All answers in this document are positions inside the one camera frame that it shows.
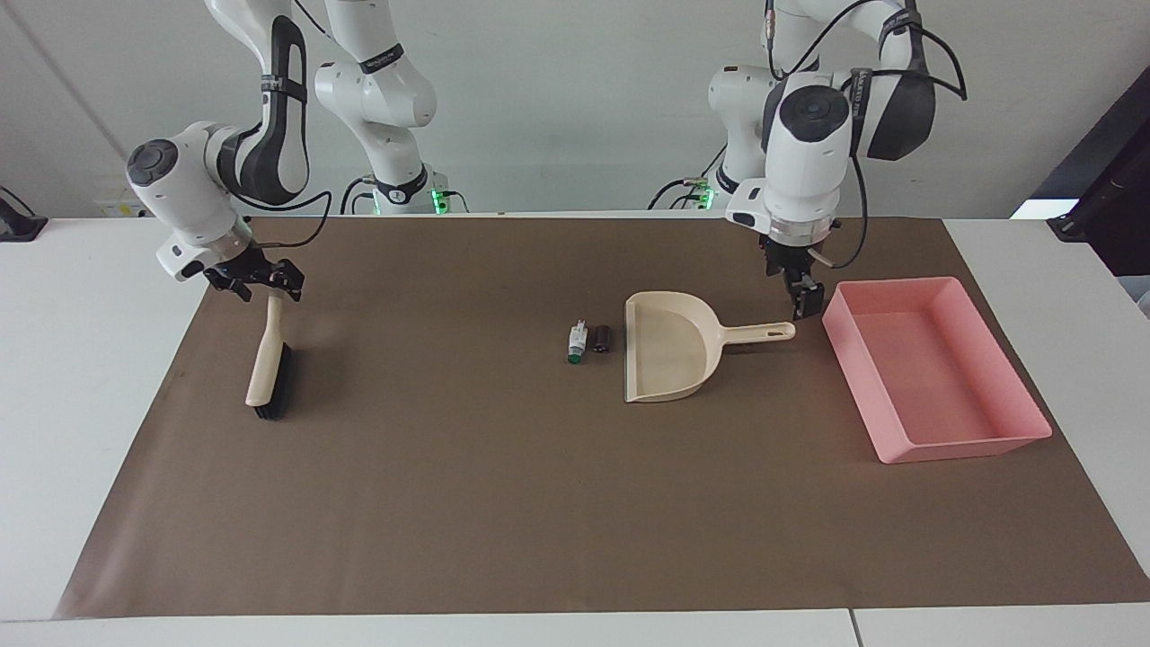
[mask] dustpan handle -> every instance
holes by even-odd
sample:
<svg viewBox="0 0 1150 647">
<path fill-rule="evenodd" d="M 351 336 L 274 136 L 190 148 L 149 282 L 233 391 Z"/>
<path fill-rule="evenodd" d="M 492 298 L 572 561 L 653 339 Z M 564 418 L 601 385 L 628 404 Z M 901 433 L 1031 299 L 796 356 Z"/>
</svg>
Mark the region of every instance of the dustpan handle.
<svg viewBox="0 0 1150 647">
<path fill-rule="evenodd" d="M 757 345 L 759 342 L 784 342 L 795 338 L 795 325 L 789 321 L 782 323 L 762 323 L 760 326 L 743 326 L 741 329 L 723 329 L 723 342 L 728 345 Z"/>
</svg>

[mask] beige dustpan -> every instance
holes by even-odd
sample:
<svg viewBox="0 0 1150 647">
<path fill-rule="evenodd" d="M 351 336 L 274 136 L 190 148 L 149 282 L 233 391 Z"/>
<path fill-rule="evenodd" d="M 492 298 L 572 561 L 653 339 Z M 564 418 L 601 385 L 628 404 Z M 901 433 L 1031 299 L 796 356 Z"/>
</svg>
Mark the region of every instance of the beige dustpan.
<svg viewBox="0 0 1150 647">
<path fill-rule="evenodd" d="M 627 299 L 627 402 L 687 398 L 714 373 L 726 345 L 793 337 L 793 323 L 727 329 L 698 296 L 639 292 Z"/>
</svg>

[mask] brown mat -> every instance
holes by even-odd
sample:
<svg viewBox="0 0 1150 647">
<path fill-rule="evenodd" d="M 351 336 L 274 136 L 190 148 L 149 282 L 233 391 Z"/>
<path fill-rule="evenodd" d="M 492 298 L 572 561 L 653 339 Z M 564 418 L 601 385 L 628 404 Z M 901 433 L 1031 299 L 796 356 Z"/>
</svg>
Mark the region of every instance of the brown mat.
<svg viewBox="0 0 1150 647">
<path fill-rule="evenodd" d="M 785 319 L 727 222 L 337 219 L 291 257 L 290 418 L 243 405 L 262 302 L 207 294 L 59 617 L 1150 600 L 1061 434 L 880 464 L 819 319 L 676 403 L 623 405 L 621 349 L 566 364 L 576 318 L 621 331 L 644 288 Z M 1003 339 L 941 222 L 880 219 L 819 275 L 958 276 Z"/>
</svg>

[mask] black cable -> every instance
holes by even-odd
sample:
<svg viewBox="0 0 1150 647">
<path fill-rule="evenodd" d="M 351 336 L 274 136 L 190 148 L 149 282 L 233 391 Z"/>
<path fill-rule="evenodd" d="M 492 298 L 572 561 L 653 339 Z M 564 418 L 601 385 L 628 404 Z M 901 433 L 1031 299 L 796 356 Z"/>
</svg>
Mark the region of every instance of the black cable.
<svg viewBox="0 0 1150 647">
<path fill-rule="evenodd" d="M 32 207 L 28 206 L 28 202 L 25 202 L 24 200 L 20 199 L 20 195 L 17 195 L 16 193 L 13 193 L 12 191 L 9 191 L 7 186 L 0 186 L 0 191 L 3 191 L 5 193 L 8 193 L 12 197 L 12 199 L 14 199 L 17 202 L 20 202 L 20 206 L 24 207 L 24 210 L 28 211 L 28 215 L 30 215 L 32 217 L 36 217 L 36 211 L 32 210 Z"/>
<path fill-rule="evenodd" d="M 471 213 L 471 207 L 468 206 L 467 203 L 467 197 L 460 193 L 459 191 L 444 191 L 443 194 L 448 198 L 452 195 L 457 195 L 463 202 L 463 210 L 466 210 L 467 213 Z"/>
<path fill-rule="evenodd" d="M 854 247 L 854 253 L 851 254 L 851 257 L 843 262 L 831 264 L 831 269 L 842 269 L 850 265 L 850 263 L 854 262 L 859 254 L 862 253 L 862 246 L 866 245 L 867 225 L 871 223 L 871 207 L 867 203 L 866 179 L 862 178 L 862 167 L 859 164 L 857 155 L 851 155 L 851 162 L 854 164 L 854 177 L 857 177 L 859 182 L 859 202 L 862 208 L 862 233 L 859 234 L 859 246 Z"/>
<path fill-rule="evenodd" d="M 667 193 L 667 191 L 670 191 L 675 186 L 685 186 L 685 185 L 687 185 L 687 179 L 682 178 L 675 179 L 674 182 L 668 182 L 666 186 L 659 188 L 659 192 L 654 194 L 654 198 L 651 198 L 651 203 L 647 205 L 647 210 L 653 209 L 654 205 L 659 202 L 659 198 L 662 198 Z"/>
<path fill-rule="evenodd" d="M 943 79 L 938 78 L 937 76 L 933 76 L 933 75 L 929 75 L 929 74 L 922 74 L 920 71 L 914 71 L 914 70 L 876 69 L 876 70 L 874 70 L 872 72 L 872 75 L 873 76 L 919 76 L 919 77 L 922 77 L 922 78 L 929 80 L 930 83 L 934 83 L 935 85 L 938 85 L 938 86 L 945 87 L 946 90 L 950 90 L 959 99 L 961 99 L 964 101 L 966 100 L 966 90 L 964 90 L 963 87 L 956 86 L 953 83 L 950 83 L 949 80 L 943 80 Z"/>
<path fill-rule="evenodd" d="M 675 201 L 670 202 L 670 207 L 669 208 L 676 208 L 675 205 L 677 205 L 680 201 L 683 202 L 683 206 L 681 208 L 687 208 L 687 202 L 690 201 L 691 199 L 697 199 L 697 198 L 695 198 L 695 193 L 693 192 L 687 193 L 685 195 L 680 195 L 680 197 L 675 198 Z"/>
<path fill-rule="evenodd" d="M 780 83 L 787 80 L 785 76 L 780 76 L 780 74 L 775 71 L 775 48 L 773 46 L 767 47 L 767 67 L 770 68 L 770 76 L 774 77 L 775 80 Z"/>
<path fill-rule="evenodd" d="M 766 24 L 766 30 L 767 30 L 767 67 L 770 68 L 770 76 L 775 80 L 782 82 L 783 77 L 779 76 L 779 72 L 775 71 L 775 34 L 774 34 L 774 31 L 775 31 L 774 30 L 774 26 L 775 26 L 775 22 L 774 22 L 775 21 L 775 16 L 774 16 L 774 11 L 775 11 L 775 0 L 767 0 L 766 6 L 762 7 L 762 20 L 767 23 Z"/>
<path fill-rule="evenodd" d="M 715 153 L 715 159 L 711 160 L 711 163 L 708 163 L 707 167 L 703 169 L 703 172 L 699 174 L 699 177 L 706 177 L 707 174 L 711 172 L 711 169 L 714 168 L 716 163 L 719 163 L 719 157 L 721 157 L 722 154 L 726 152 L 727 152 L 727 144 L 723 144 L 722 148 L 719 148 L 719 152 Z"/>
<path fill-rule="evenodd" d="M 304 15 L 307 16 L 307 20 L 312 21 L 312 24 L 315 25 L 315 29 L 320 30 L 320 33 L 327 36 L 328 38 L 331 38 L 331 34 L 328 33 L 328 30 L 320 26 L 319 21 L 315 20 L 315 16 L 312 15 L 312 11 L 307 10 L 307 7 L 305 7 L 302 2 L 296 0 L 296 6 L 299 7 L 300 11 L 304 11 Z"/>
<path fill-rule="evenodd" d="M 352 179 L 352 183 L 347 185 L 347 188 L 344 188 L 344 199 L 339 200 L 340 214 L 347 213 L 347 200 L 352 198 L 352 191 L 354 191 L 355 187 L 359 186 L 360 184 L 368 184 L 368 180 L 363 179 L 363 177 L 360 176 L 356 177 L 355 179 Z"/>
<path fill-rule="evenodd" d="M 954 49 L 952 49 L 945 40 L 943 40 L 938 36 L 935 36 L 935 33 L 929 29 L 926 29 L 925 26 L 921 25 L 914 25 L 914 29 L 917 29 L 919 33 L 921 33 L 922 36 L 926 36 L 930 40 L 934 40 L 935 45 L 942 47 L 942 51 L 946 52 L 946 55 L 950 56 L 950 62 L 954 66 L 954 76 L 958 77 L 958 86 L 963 92 L 960 97 L 963 97 L 963 100 L 965 101 L 966 75 L 963 74 L 963 63 L 958 62 L 958 54 L 954 53 Z"/>
<path fill-rule="evenodd" d="M 360 193 L 352 198 L 352 214 L 355 213 L 355 202 L 360 201 L 360 198 L 375 198 L 375 193 Z"/>
<path fill-rule="evenodd" d="M 820 31 L 819 36 L 816 36 L 814 38 L 814 40 L 811 43 L 811 46 L 806 48 L 806 53 L 804 53 L 803 56 L 798 60 L 798 62 L 795 63 L 795 67 L 791 68 L 790 71 L 784 71 L 783 75 L 782 75 L 782 78 L 775 77 L 775 80 L 783 80 L 788 76 L 790 76 L 790 75 L 795 74 L 796 71 L 803 69 L 803 63 L 806 62 L 807 56 L 810 56 L 811 54 L 813 54 L 814 51 L 819 48 L 819 45 L 822 43 L 822 39 L 826 38 L 828 33 L 830 33 L 830 30 L 835 29 L 835 25 L 838 24 L 839 21 L 842 21 L 843 18 L 845 18 L 848 14 L 850 14 L 854 9 L 858 9 L 862 5 L 866 5 L 868 2 L 876 2 L 876 1 L 880 1 L 880 0 L 854 0 L 854 2 L 851 2 L 850 5 L 848 5 L 845 9 L 843 9 L 842 11 L 838 11 L 838 15 L 835 16 L 834 18 L 831 18 L 830 22 L 827 23 L 827 26 L 822 28 L 822 31 Z M 772 70 L 773 70 L 774 69 L 774 64 L 770 62 L 770 61 L 774 60 L 773 54 L 772 54 L 772 48 L 773 47 L 767 47 L 767 62 L 768 62 L 768 64 L 770 64 Z"/>
<path fill-rule="evenodd" d="M 305 200 L 302 202 L 299 202 L 297 205 L 289 205 L 289 206 L 284 206 L 284 207 L 274 207 L 274 206 L 267 206 L 267 205 L 258 205 L 258 203 L 248 200 L 247 198 L 244 198 L 243 195 L 236 195 L 236 197 L 239 198 L 239 201 L 244 202 L 245 205 L 253 206 L 255 208 L 261 208 L 261 209 L 270 210 L 270 211 L 293 210 L 293 209 L 297 209 L 297 208 L 306 207 L 307 205 L 310 205 L 313 202 L 316 202 L 321 198 L 327 198 L 328 199 L 328 203 L 324 205 L 324 207 L 323 207 L 323 217 L 320 218 L 320 224 L 316 225 L 315 231 L 313 231 L 310 236 L 308 236 L 307 238 L 304 238 L 302 240 L 300 240 L 298 242 L 258 242 L 255 246 L 259 247 L 259 248 L 261 248 L 261 249 L 277 249 L 277 248 L 289 248 L 289 247 L 302 247 L 304 245 L 306 245 L 306 244 L 310 242 L 312 240 L 314 240 L 316 238 L 316 236 L 320 234 L 320 231 L 323 231 L 323 225 L 328 223 L 328 215 L 331 214 L 331 202 L 336 199 L 336 197 L 331 193 L 331 191 L 323 191 L 322 193 L 317 193 L 314 198 L 310 198 L 310 199 Z"/>
</svg>

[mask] green led light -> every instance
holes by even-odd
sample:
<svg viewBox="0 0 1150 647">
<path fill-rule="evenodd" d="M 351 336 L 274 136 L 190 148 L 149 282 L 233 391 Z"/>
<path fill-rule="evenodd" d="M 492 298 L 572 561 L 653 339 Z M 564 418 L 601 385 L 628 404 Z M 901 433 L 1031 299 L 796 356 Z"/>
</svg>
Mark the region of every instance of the green led light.
<svg viewBox="0 0 1150 647">
<path fill-rule="evenodd" d="M 447 201 L 447 197 L 443 194 L 443 191 L 438 188 L 431 188 L 431 203 L 435 205 L 437 215 L 443 215 L 451 210 L 451 202 Z"/>
</svg>

